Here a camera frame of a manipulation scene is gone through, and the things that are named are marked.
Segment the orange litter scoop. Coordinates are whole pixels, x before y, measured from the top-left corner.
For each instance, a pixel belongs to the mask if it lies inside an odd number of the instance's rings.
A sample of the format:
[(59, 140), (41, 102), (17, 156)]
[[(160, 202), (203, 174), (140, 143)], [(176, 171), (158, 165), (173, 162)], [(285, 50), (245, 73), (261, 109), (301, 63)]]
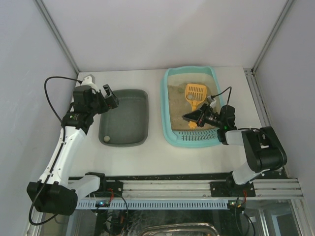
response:
[[(193, 96), (192, 100), (189, 100), (187, 96), (191, 94)], [(197, 107), (203, 103), (206, 99), (207, 87), (201, 84), (189, 83), (185, 88), (185, 98), (186, 101), (191, 105), (191, 111), (195, 111)]]

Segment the pale green waste ball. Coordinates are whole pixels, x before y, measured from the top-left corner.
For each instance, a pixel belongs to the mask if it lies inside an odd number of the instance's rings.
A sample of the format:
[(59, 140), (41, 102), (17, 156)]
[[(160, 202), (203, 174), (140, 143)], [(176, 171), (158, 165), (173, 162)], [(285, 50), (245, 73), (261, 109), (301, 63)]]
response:
[(105, 142), (108, 142), (110, 140), (110, 137), (109, 136), (105, 136), (103, 139), (104, 139)]

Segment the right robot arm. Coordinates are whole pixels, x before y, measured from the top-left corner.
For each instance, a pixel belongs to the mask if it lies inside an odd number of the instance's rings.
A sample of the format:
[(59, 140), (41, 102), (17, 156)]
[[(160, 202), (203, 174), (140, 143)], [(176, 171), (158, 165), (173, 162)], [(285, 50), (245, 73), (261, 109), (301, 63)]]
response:
[(287, 155), (273, 127), (237, 128), (235, 108), (224, 105), (219, 113), (210, 105), (182, 116), (185, 121), (193, 121), (198, 127), (209, 124), (217, 128), (217, 138), (223, 145), (243, 146), (246, 161), (238, 169), (230, 172), (220, 186), (214, 184), (212, 196), (246, 196), (250, 182), (267, 171), (276, 171), (287, 163)]

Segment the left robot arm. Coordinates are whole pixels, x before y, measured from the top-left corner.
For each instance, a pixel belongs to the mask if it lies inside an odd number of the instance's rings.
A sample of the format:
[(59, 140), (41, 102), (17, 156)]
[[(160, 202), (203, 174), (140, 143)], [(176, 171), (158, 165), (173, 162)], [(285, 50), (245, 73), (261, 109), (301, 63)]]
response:
[(74, 157), (88, 134), (95, 115), (106, 113), (119, 105), (108, 85), (104, 93), (92, 85), (80, 85), (73, 91), (73, 102), (62, 118), (59, 141), (44, 173), (27, 186), (31, 209), (53, 215), (71, 215), (79, 200), (106, 188), (103, 173), (88, 172), (69, 183), (69, 171)]

